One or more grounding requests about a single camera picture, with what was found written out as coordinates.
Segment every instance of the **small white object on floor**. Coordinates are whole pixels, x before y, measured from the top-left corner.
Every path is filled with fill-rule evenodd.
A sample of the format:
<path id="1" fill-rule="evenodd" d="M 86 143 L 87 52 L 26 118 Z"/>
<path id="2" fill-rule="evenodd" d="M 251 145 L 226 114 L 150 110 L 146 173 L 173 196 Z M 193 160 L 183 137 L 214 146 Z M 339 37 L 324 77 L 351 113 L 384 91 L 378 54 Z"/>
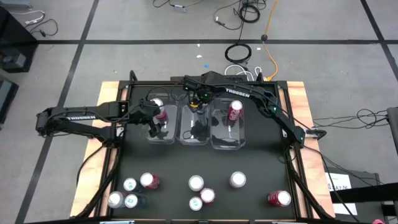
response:
<path id="1" fill-rule="evenodd" d="M 331 185 L 330 178 L 328 173 L 325 173 L 326 181 L 328 182 L 329 191 L 333 191 L 333 186 Z M 351 189 L 351 183 L 349 181 L 349 176 L 346 174 L 332 174 L 330 176 L 333 180 L 333 184 L 335 185 L 336 190 L 344 190 L 344 189 Z M 353 215 L 358 215 L 355 207 L 355 203 L 346 203 L 346 206 L 351 211 Z M 333 208 L 335 209 L 335 213 L 337 214 L 345 214 L 349 215 L 347 209 L 344 207 L 342 203 L 334 203 Z"/>

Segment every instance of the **transparent container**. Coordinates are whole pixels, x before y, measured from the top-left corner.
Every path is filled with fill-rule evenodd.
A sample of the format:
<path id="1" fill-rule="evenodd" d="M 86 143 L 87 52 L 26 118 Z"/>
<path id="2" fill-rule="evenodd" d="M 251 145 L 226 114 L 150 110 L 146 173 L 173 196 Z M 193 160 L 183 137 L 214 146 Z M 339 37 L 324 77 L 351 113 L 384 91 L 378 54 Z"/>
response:
<path id="1" fill-rule="evenodd" d="M 177 138 L 181 144 L 202 146 L 209 141 L 210 106 L 192 113 L 187 105 L 188 97 L 179 101 L 180 124 Z"/>
<path id="2" fill-rule="evenodd" d="M 160 134 L 152 138 L 149 135 L 149 125 L 144 125 L 141 131 L 141 137 L 147 139 L 151 144 L 173 144 L 175 139 L 175 133 L 177 132 L 177 118 L 178 118 L 178 107 L 177 102 L 168 96 L 166 93 L 151 93 L 148 95 L 148 100 L 159 99 L 163 102 L 163 109 L 165 111 L 165 116 L 163 112 L 157 117 L 154 117 L 154 123 L 164 123 Z"/>
<path id="3" fill-rule="evenodd" d="M 211 109 L 210 136 L 215 149 L 237 150 L 245 145 L 244 105 L 236 121 L 228 119 L 229 106 L 234 99 L 218 98 L 213 100 Z"/>

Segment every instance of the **black mat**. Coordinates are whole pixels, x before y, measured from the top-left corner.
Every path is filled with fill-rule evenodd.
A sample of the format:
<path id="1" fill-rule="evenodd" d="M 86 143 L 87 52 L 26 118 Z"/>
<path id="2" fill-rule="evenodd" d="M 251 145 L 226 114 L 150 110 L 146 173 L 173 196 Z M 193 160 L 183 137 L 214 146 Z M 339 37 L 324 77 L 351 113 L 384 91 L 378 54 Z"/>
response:
<path id="1" fill-rule="evenodd" d="M 135 86 L 131 103 L 136 105 L 149 89 L 148 86 Z M 275 93 L 274 88 L 266 90 Z M 175 88 L 174 93 L 184 94 L 179 88 Z M 242 100 L 230 94 L 223 97 Z M 292 203 L 285 208 L 275 208 L 266 200 L 271 191 L 283 189 L 290 192 L 287 168 L 277 159 L 282 159 L 281 129 L 272 119 L 263 118 L 252 101 L 243 101 L 247 143 L 237 151 L 216 150 L 210 142 L 206 146 L 184 146 L 178 140 L 171 145 L 149 144 L 139 137 L 142 126 L 129 125 L 116 190 L 124 191 L 126 178 L 139 179 L 144 172 L 158 175 L 160 187 L 145 193 L 149 202 L 147 208 L 115 209 L 112 216 L 167 220 L 294 218 Z M 228 177 L 237 170 L 246 174 L 247 182 L 243 188 L 231 190 Z M 199 212 L 191 211 L 188 206 L 189 200 L 198 196 L 188 188 L 188 180 L 195 174 L 203 177 L 205 187 L 216 192 L 215 202 L 204 205 Z"/>
<path id="2" fill-rule="evenodd" d="M 329 168 L 330 173 L 334 174 L 347 174 L 337 168 Z M 353 174 L 357 175 L 360 178 L 371 185 L 377 185 L 377 174 L 371 174 L 368 172 L 358 172 L 352 171 Z M 365 184 L 361 180 L 356 177 L 349 176 L 349 181 L 351 183 L 351 188 L 355 187 L 369 187 L 369 185 Z M 381 203 L 380 202 L 364 202 L 364 203 L 355 203 L 356 211 L 358 215 L 356 218 L 363 223 L 372 223 L 376 219 L 383 220 L 383 212 L 381 210 Z M 336 219 L 341 221 L 349 221 L 355 222 L 354 218 L 351 215 L 344 215 L 344 214 L 336 214 Z"/>

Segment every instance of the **can lid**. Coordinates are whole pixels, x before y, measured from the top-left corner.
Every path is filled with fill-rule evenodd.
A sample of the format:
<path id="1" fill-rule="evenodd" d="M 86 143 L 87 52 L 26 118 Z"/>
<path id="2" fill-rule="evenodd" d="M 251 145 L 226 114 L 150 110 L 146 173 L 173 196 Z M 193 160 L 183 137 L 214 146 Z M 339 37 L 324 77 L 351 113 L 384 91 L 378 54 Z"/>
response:
<path id="1" fill-rule="evenodd" d="M 134 178 L 127 178 L 123 183 L 123 187 L 127 191 L 132 191 L 137 187 L 137 181 Z"/>
<path id="2" fill-rule="evenodd" d="M 204 184 L 203 178 L 199 175 L 191 176 L 188 181 L 188 185 L 192 190 L 200 190 L 203 188 Z"/>
<path id="3" fill-rule="evenodd" d="M 282 205 L 288 205 L 289 203 L 290 203 L 290 201 L 291 201 L 291 197 L 290 197 L 290 194 L 289 193 L 287 193 L 286 191 L 281 191 L 281 192 L 279 192 L 279 194 L 278 194 L 278 201 L 279 201 L 279 203 L 281 203 Z"/>
<path id="4" fill-rule="evenodd" d="M 157 106 L 163 106 L 163 101 L 159 98 L 153 98 L 151 101 L 155 102 Z"/>
<path id="5" fill-rule="evenodd" d="M 149 186 L 153 181 L 154 176 L 150 173 L 145 173 L 140 178 L 141 185 L 144 187 Z"/>
<path id="6" fill-rule="evenodd" d="M 246 183 L 246 176 L 242 172 L 237 171 L 232 174 L 231 180 L 234 185 L 242 187 Z"/>
<path id="7" fill-rule="evenodd" d="M 200 197 L 204 202 L 211 202 L 214 200 L 215 194 L 212 189 L 203 189 L 200 192 Z"/>
<path id="8" fill-rule="evenodd" d="M 117 205 L 121 201 L 121 193 L 120 192 L 112 192 L 108 197 L 109 205 Z"/>
<path id="9" fill-rule="evenodd" d="M 193 211 L 199 211 L 201 209 L 201 206 L 203 205 L 203 203 L 201 202 L 201 199 L 199 197 L 193 197 L 191 198 L 191 200 L 189 201 L 189 207 L 193 210 Z"/>
<path id="10" fill-rule="evenodd" d="M 241 109 L 243 109 L 243 104 L 239 100 L 234 100 L 231 103 L 231 107 L 234 110 L 241 110 Z"/>
<path id="11" fill-rule="evenodd" d="M 127 208 L 134 208 L 138 204 L 137 195 L 127 195 L 126 199 L 124 199 L 124 204 L 126 204 Z"/>

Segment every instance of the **wooden table frame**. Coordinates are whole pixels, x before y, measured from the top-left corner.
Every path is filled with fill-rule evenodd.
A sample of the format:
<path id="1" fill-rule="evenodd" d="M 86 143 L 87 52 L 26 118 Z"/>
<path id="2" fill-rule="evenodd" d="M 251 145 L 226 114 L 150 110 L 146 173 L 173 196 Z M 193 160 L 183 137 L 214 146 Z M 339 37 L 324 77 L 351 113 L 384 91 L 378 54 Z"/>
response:
<path id="1" fill-rule="evenodd" d="M 116 100 L 118 94 L 119 82 L 103 82 L 97 105 L 104 102 Z M 312 127 L 312 116 L 310 107 L 308 104 L 307 94 L 303 82 L 287 82 L 287 88 L 289 92 L 290 104 L 294 118 L 298 119 L 305 125 Z M 125 100 L 127 90 L 122 92 L 121 99 Z M 280 100 L 282 102 L 283 109 L 286 110 L 285 95 L 283 89 L 279 89 Z M 93 121 L 93 126 L 104 127 L 109 123 L 104 123 L 100 120 Z M 306 138 L 305 145 L 313 149 L 319 150 L 318 141 L 313 138 Z M 86 147 L 85 159 L 93 153 L 97 148 L 101 146 L 101 143 L 97 139 L 89 139 Z M 333 204 L 331 202 L 330 193 L 326 184 L 325 171 L 323 169 L 323 162 L 321 156 L 309 149 L 303 148 L 300 150 L 303 168 L 305 172 L 305 178 L 307 181 L 307 187 L 316 198 L 318 203 L 323 209 L 331 216 L 335 216 Z M 106 150 L 103 149 L 97 155 L 93 156 L 84 166 L 80 173 L 80 179 L 76 188 L 75 199 L 73 201 L 72 210 L 70 216 L 74 216 L 80 213 L 87 203 L 91 200 L 95 192 L 98 190 L 101 181 L 101 175 L 103 171 L 105 161 Z M 294 157 L 294 151 L 290 152 L 291 156 Z M 108 171 L 111 170 L 113 165 L 113 159 L 116 155 L 116 150 L 112 149 L 111 157 L 108 164 Z M 294 160 L 294 167 L 297 170 L 297 160 Z M 103 199 L 101 210 L 99 211 L 100 216 L 105 216 L 107 211 L 107 198 L 110 191 L 110 185 L 106 189 Z M 298 204 L 300 207 L 301 217 L 308 217 L 305 209 L 305 200 L 302 191 L 296 184 Z M 313 211 L 314 218 L 317 218 L 317 214 Z"/>

